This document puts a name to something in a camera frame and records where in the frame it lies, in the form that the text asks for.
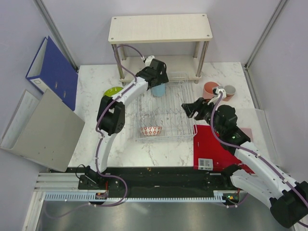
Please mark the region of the light wooden two-tier shelf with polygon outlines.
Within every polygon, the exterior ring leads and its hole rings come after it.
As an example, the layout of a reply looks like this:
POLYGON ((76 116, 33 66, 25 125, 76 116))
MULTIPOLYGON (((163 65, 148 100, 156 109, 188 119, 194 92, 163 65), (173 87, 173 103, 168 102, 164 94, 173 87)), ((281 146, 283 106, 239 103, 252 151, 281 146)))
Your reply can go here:
POLYGON ((167 65, 170 77, 180 78, 184 73, 188 80, 201 80, 205 54, 213 38, 205 13, 115 16, 111 20, 108 41, 115 48, 123 44, 195 43, 191 55, 163 55, 158 60, 167 65))

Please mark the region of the red patterned bowl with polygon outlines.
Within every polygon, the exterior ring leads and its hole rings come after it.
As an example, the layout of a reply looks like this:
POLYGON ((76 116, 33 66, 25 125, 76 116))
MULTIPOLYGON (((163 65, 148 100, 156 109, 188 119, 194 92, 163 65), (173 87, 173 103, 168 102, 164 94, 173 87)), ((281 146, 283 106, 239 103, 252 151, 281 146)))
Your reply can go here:
POLYGON ((141 127, 140 132, 145 137, 158 136, 162 131, 161 126, 141 127))

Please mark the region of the blue ceramic mug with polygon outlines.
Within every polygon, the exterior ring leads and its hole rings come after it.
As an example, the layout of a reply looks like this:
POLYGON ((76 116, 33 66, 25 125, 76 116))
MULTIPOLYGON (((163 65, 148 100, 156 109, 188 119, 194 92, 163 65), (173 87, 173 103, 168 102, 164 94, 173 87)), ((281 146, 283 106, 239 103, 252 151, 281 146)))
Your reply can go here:
POLYGON ((151 88, 151 93, 155 97, 162 97, 162 96, 164 96, 165 93, 166 93, 166 86, 165 86, 165 84, 161 84, 161 85, 158 85, 158 86, 155 86, 155 87, 151 88))

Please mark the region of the green plastic plate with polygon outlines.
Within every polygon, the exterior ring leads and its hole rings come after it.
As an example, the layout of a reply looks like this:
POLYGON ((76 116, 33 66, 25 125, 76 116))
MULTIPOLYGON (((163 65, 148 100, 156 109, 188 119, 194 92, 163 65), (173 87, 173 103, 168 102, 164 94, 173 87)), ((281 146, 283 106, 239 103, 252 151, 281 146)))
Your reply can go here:
POLYGON ((106 90, 103 95, 112 97, 113 95, 119 93, 123 89, 124 89, 123 87, 111 87, 110 89, 106 90))

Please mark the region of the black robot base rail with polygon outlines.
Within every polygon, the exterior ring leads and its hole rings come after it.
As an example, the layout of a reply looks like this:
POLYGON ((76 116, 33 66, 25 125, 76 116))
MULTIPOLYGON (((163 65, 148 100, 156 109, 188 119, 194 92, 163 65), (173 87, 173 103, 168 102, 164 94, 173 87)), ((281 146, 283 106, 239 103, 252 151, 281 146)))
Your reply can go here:
POLYGON ((106 190, 115 197, 212 196, 214 191, 237 192, 220 172, 192 167, 109 167, 99 175, 90 167, 80 171, 78 189, 106 190))

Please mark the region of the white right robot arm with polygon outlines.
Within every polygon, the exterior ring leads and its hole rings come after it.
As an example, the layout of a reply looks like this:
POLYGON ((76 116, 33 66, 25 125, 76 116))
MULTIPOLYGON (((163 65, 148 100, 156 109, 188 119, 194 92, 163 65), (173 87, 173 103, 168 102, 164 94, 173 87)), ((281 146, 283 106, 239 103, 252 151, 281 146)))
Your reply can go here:
POLYGON ((203 98, 181 106, 188 118, 204 120, 221 146, 254 172, 254 176, 250 176, 235 164, 227 167, 228 173, 220 177, 223 188, 243 189, 268 207, 275 220, 285 228, 300 223, 307 216, 308 183, 296 181, 262 155, 237 126, 235 108, 203 98))

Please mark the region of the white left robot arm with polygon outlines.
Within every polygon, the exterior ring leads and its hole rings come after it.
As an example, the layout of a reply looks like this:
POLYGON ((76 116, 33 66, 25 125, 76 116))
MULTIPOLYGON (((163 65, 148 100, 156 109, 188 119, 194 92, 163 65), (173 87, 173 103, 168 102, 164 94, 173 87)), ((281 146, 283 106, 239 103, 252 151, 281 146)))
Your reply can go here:
POLYGON ((95 155, 89 164, 90 168, 96 172, 89 178, 89 184, 95 189, 101 189, 105 185, 106 178, 102 173, 107 169, 113 142, 124 128, 127 106, 151 88, 169 82, 167 65, 164 62, 152 56, 144 62, 145 67, 135 74, 134 79, 119 93, 112 97, 101 98, 95 128, 100 138, 95 155))

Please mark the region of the pink plastic tumbler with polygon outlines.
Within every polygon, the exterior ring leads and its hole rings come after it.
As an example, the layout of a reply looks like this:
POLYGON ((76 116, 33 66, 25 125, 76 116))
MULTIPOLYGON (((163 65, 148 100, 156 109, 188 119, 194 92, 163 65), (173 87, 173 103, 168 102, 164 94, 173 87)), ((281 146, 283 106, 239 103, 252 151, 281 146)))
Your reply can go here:
POLYGON ((204 99, 211 99, 214 96, 213 88, 217 87, 218 84, 216 82, 207 82, 204 84, 203 88, 203 98, 204 99))

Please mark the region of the grey folder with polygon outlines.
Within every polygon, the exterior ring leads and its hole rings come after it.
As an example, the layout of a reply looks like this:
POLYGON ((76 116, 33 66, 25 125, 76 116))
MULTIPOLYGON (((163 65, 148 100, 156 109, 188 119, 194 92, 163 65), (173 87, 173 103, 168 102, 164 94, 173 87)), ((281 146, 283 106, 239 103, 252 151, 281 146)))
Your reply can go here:
POLYGON ((38 100, 25 90, 0 140, 0 147, 65 172, 85 122, 52 91, 38 100))

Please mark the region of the clear plastic sheet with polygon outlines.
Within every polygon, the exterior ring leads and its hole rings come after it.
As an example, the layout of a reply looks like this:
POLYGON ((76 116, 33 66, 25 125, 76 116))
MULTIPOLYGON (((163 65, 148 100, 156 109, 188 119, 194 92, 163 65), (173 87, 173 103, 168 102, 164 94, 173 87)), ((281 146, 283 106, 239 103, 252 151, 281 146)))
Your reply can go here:
POLYGON ((281 162, 274 147, 265 112, 259 109, 245 108, 237 110, 236 114, 238 127, 251 139, 264 157, 276 166, 280 166, 281 162))

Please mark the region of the orange dotted mug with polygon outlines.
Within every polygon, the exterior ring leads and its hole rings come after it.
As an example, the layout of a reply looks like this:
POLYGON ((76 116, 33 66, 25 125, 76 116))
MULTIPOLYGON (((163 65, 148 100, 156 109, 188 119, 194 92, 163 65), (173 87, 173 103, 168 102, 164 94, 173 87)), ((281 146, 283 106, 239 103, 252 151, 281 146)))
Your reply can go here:
POLYGON ((223 87, 226 92, 226 97, 223 101, 228 102, 236 93, 236 88, 232 85, 226 85, 223 87))

